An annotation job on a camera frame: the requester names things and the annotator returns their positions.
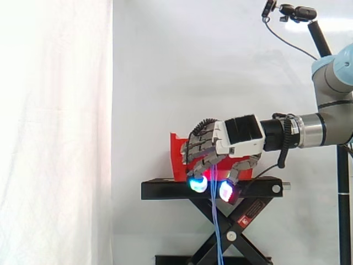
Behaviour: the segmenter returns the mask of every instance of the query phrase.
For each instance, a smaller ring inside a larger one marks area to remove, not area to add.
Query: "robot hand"
[[[228,175],[228,179],[236,185],[240,171],[257,165],[264,141],[265,133],[255,115],[226,121],[204,120],[191,132],[189,141],[181,147],[183,162],[186,164],[203,157],[188,172],[188,177],[202,178],[207,169],[227,156],[249,156],[249,159],[235,163]]]

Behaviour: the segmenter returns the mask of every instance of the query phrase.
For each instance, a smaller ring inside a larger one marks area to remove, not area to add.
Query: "black pole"
[[[337,146],[338,212],[341,265],[351,265],[351,227],[347,151]]]
[[[308,24],[309,31],[321,57],[331,55],[329,45],[317,21]],[[337,178],[338,178],[338,218],[340,240],[340,264],[351,265],[351,227],[349,198],[348,152],[337,146]]]
[[[308,28],[321,57],[331,55],[329,45],[317,21],[310,22]]]

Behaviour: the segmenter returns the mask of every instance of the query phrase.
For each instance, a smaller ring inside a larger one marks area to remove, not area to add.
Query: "light blue robot joint cap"
[[[311,73],[312,76],[318,71],[320,68],[324,67],[325,65],[328,65],[335,59],[335,55],[329,55],[326,57],[322,57],[321,59],[318,59],[317,61],[314,61],[313,64],[311,65]]]
[[[353,44],[348,45],[336,55],[333,70],[339,81],[353,86]]]

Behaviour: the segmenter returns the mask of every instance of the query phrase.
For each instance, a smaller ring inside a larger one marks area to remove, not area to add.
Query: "white backdrop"
[[[292,0],[319,19],[351,19],[353,2]],[[186,136],[203,118],[316,111],[312,59],[275,39],[261,22],[265,0],[116,0],[112,185],[117,265],[152,265],[156,254],[191,255],[213,227],[187,201],[140,200],[140,183],[171,177],[169,132]],[[318,56],[307,31],[274,14],[271,27]],[[352,27],[324,28],[333,52]],[[257,171],[272,165],[265,153]],[[246,230],[275,264],[338,264],[335,148],[291,150],[273,176],[292,183]]]
[[[0,1],[0,264],[110,265],[111,1]]]

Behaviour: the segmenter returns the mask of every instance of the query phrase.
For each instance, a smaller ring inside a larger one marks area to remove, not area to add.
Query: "black scissor lift table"
[[[283,197],[283,190],[289,189],[289,183],[274,177],[261,177],[248,186],[250,181],[240,181],[240,194],[243,200],[228,215],[217,209],[218,224],[221,234],[221,246],[224,253],[230,245],[235,246],[244,257],[225,257],[225,265],[273,265],[270,257],[265,257],[244,235],[243,231],[272,201]],[[210,185],[204,193],[191,190],[184,182],[173,179],[153,179],[141,184],[142,200],[190,200],[210,221],[212,205]],[[213,233],[192,257],[156,256],[156,265],[214,265],[217,264],[217,241]]]

